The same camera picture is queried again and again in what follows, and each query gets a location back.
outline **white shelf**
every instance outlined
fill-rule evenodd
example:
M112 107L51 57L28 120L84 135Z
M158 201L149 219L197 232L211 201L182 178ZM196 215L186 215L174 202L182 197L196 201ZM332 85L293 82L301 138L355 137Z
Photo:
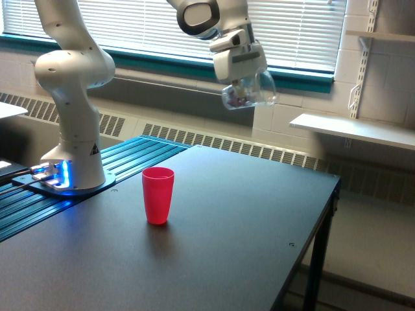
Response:
M318 133L415 150L415 131L382 123L304 113L290 126Z
M404 34L385 34L382 32L366 32L347 30L347 35L359 36L362 38L371 38L383 41L398 41L398 42L415 42L415 36L407 36Z
M24 115L25 113L27 113L25 108L0 102L0 119L14 117L15 115Z

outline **cinder block wall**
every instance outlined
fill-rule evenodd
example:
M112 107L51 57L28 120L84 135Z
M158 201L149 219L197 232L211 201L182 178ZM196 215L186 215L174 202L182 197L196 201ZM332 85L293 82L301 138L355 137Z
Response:
M414 0L380 0L376 31L415 35ZM340 139L322 143L321 137L289 127L289 122L305 112L333 113L347 117L351 89L357 83L362 47L356 36L346 30L366 31L368 0L349 0L343 36L330 94L280 89L280 105L256 108L254 136L293 149L318 153L328 151L340 156L413 169L415 153L373 144L353 142L342 147ZM359 117L389 122L415 129L415 43L373 41L362 93Z

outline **red cup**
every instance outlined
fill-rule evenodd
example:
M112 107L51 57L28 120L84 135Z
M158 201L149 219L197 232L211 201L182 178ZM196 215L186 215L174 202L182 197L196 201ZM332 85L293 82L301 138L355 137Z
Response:
M163 225L169 217L174 172L165 167L150 167L143 171L144 206L147 221Z

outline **window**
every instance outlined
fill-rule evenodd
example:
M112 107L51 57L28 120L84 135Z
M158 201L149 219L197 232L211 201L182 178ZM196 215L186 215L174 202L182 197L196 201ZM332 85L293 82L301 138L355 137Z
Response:
M176 11L165 0L78 3L89 31L100 45L211 59L209 43L182 33ZM248 3L255 36L263 44L271 67L334 72L346 0ZM5 33L47 38L34 0L3 0L3 19Z

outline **teal window frame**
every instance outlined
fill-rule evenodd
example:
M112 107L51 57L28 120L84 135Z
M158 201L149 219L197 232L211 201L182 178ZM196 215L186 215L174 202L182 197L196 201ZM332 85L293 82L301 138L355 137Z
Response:
M54 40L0 34L0 47L21 51L47 53L59 49ZM211 62L192 60L179 56L164 56L115 47L102 47L112 56L119 67L147 70L163 75L175 75L185 78L215 81L215 70ZM269 67L277 88L299 89L318 93L330 93L334 82L334 73L317 73Z

